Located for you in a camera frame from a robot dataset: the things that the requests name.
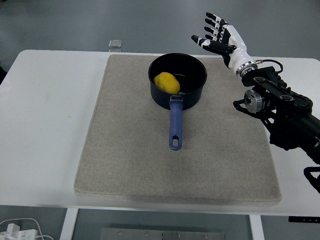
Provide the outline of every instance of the white cable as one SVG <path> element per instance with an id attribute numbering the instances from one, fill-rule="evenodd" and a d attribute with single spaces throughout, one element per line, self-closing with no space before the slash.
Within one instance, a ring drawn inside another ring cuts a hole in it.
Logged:
<path id="1" fill-rule="evenodd" d="M 49 235 L 39 235 L 39 236 L 35 236 L 35 238 L 37 239 L 37 238 L 42 238 L 42 239 L 44 239 L 44 237 L 45 238 L 50 238 L 50 239 L 52 239 L 52 240 L 54 240 L 54 238 L 52 237 L 52 236 L 49 236 Z"/>
<path id="2" fill-rule="evenodd" d="M 47 237 L 47 235 L 42 235 L 42 232 L 41 232 L 41 229 L 40 229 L 40 225 L 39 225 L 38 221 L 35 220 L 34 218 L 26 217 L 26 218 L 13 218 L 13 219 L 8 219 L 8 220 L 4 220 L 4 221 L 0 222 L 0 225 L 3 224 L 3 223 L 5 223 L 5 222 L 18 221 L 18 220 L 33 220 L 33 221 L 35 221 L 36 225 L 38 226 L 39 233 L 40 233 L 39 238 L 42 237 L 42 236 Z"/>

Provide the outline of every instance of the blue pan handle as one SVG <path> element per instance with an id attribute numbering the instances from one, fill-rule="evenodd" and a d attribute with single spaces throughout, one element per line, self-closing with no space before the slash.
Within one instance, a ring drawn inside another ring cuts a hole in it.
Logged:
<path id="1" fill-rule="evenodd" d="M 170 105 L 170 134 L 169 147 L 172 150 L 179 150 L 182 147 L 182 111 L 184 102 L 182 96 L 172 95 Z"/>

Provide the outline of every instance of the white table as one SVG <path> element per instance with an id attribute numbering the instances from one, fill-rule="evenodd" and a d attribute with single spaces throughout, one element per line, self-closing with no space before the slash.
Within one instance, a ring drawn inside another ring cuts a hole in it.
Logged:
<path id="1" fill-rule="evenodd" d="M 111 54 L 25 50 L 18 55 L 0 86 L 1 205 L 320 216 L 320 194 L 303 174 L 305 167 L 316 164 L 301 149 L 285 151 L 274 145 L 270 149 L 282 194 L 275 206 L 121 202 L 75 195 L 79 159 Z M 313 115 L 320 118 L 320 62 L 272 59 L 283 64 L 282 79 L 313 101 Z"/>

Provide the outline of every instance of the black wire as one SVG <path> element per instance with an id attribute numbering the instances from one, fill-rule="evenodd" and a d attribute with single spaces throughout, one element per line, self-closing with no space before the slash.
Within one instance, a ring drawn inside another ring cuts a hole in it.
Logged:
<path id="1" fill-rule="evenodd" d="M 276 73 L 277 74 L 279 74 L 279 73 L 282 73 L 282 71 L 284 70 L 284 66 L 280 63 L 280 62 L 278 62 L 278 61 L 276 61 L 276 60 L 273 60 L 273 59 L 264 59 L 264 60 L 262 60 L 262 62 L 273 62 L 273 63 L 276 63 L 276 64 L 278 64 L 279 66 L 280 66 L 280 71 L 276 71 Z"/>

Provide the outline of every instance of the yellow potato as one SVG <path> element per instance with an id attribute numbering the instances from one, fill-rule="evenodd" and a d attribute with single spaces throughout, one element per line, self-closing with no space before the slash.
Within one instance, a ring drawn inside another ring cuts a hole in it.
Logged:
<path id="1" fill-rule="evenodd" d="M 180 84 L 171 73 L 162 72 L 153 79 L 154 84 L 169 94 L 178 94 L 180 91 Z"/>

